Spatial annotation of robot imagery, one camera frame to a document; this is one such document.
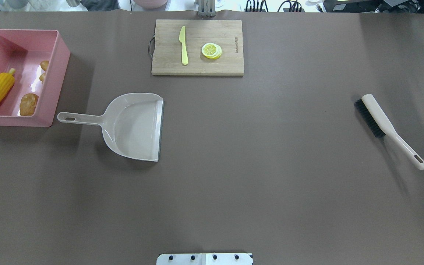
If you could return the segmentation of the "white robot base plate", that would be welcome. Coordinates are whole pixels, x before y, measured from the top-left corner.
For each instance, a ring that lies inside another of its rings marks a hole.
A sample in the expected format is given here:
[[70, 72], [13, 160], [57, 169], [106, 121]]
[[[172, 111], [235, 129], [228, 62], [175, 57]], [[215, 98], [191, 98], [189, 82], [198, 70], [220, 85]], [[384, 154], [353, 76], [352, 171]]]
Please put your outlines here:
[[249, 253], [179, 253], [160, 254], [157, 265], [253, 265]]

